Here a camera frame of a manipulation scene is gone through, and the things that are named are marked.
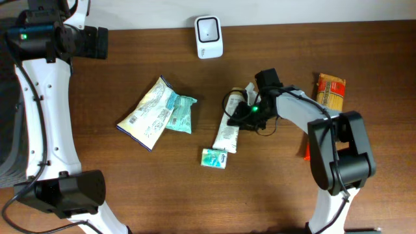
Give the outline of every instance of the brown wooden tabletop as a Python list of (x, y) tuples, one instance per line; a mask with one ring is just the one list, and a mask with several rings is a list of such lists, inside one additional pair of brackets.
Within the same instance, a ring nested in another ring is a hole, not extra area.
[[(225, 170), (200, 166), (218, 131), (221, 100), (276, 68), (313, 94), (316, 73), (346, 79), (344, 111), (364, 118), (376, 175), (352, 202), (345, 227), (416, 233), (416, 21), (224, 27), (224, 55), (200, 60), (194, 29), (111, 31), (107, 60), (75, 58), (70, 110), (83, 170), (100, 169), (107, 203), (133, 233), (249, 233), (303, 227), (317, 185), (304, 134), (240, 131)], [(192, 134), (165, 130), (150, 153), (115, 128), (160, 74), (192, 106)], [(269, 131), (273, 128), (269, 121)], [(12, 189), (0, 190), (0, 203)], [(21, 204), (8, 212), (35, 230), (67, 224)], [(0, 221), (1, 233), (13, 233)], [(80, 233), (78, 227), (63, 233)]]

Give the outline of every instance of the table surface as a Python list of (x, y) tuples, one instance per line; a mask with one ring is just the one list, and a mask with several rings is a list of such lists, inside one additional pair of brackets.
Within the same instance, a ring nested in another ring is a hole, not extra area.
[[(224, 55), (200, 60), (194, 29), (111, 31), (107, 60), (75, 58), (70, 111), (83, 170), (100, 169), (107, 203), (133, 233), (249, 233), (303, 227), (317, 185), (304, 133), (280, 120), (273, 136), (239, 133), (225, 170), (200, 166), (221, 100), (276, 68), (313, 94), (318, 73), (346, 79), (344, 111), (362, 114), (377, 173), (354, 199), (346, 228), (416, 233), (416, 21), (224, 27)], [(115, 128), (163, 74), (192, 106), (192, 134), (165, 130), (153, 152)], [(268, 130), (273, 128), (272, 121)], [(0, 203), (12, 189), (0, 190)], [(67, 224), (22, 204), (8, 212), (41, 231)], [(11, 232), (0, 221), (2, 232)], [(63, 233), (80, 233), (75, 227)]]

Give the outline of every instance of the red label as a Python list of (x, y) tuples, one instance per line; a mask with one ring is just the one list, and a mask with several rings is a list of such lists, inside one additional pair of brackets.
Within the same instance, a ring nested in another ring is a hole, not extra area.
[(340, 95), (341, 97), (344, 97), (345, 95), (345, 85), (340, 82), (335, 81), (326, 81), (326, 82), (320, 82), (318, 86), (318, 92), (325, 92), (329, 91), (331, 93)]

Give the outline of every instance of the barcode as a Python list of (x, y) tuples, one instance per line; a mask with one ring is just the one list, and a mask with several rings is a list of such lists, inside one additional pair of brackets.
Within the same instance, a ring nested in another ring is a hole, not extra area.
[(137, 120), (137, 117), (136, 116), (132, 116), (130, 118), (129, 122), (130, 122), (130, 124), (134, 124), (136, 122), (136, 120)]

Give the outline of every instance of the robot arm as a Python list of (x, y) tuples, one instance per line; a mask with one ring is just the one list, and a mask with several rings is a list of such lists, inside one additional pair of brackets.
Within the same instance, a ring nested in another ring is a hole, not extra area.
[[(228, 124), (253, 131), (264, 129), (269, 118), (279, 116), (307, 133), (311, 171), (319, 190), (317, 206), (306, 231), (344, 233), (352, 199), (376, 169), (362, 117), (354, 111), (332, 111), (308, 98), (297, 87), (283, 87), (275, 69), (258, 73), (255, 80), (261, 101), (255, 108), (246, 102), (239, 103)], [(335, 140), (348, 142), (349, 148), (333, 151)]]
[[(14, 186), (17, 200), (86, 224), (80, 225), (85, 233), (128, 234), (129, 228), (117, 220), (105, 202), (103, 174), (81, 170), (68, 106), (72, 57), (107, 58), (108, 30), (84, 25), (90, 1), (76, 1), (71, 9), (66, 0), (28, 2), (24, 17), (7, 31), (6, 43), (17, 63), (16, 75), (25, 100), (27, 178), (33, 181), (40, 168), (43, 171), (33, 186), (29, 187), (32, 182)], [(42, 165), (44, 146), (47, 155)]]

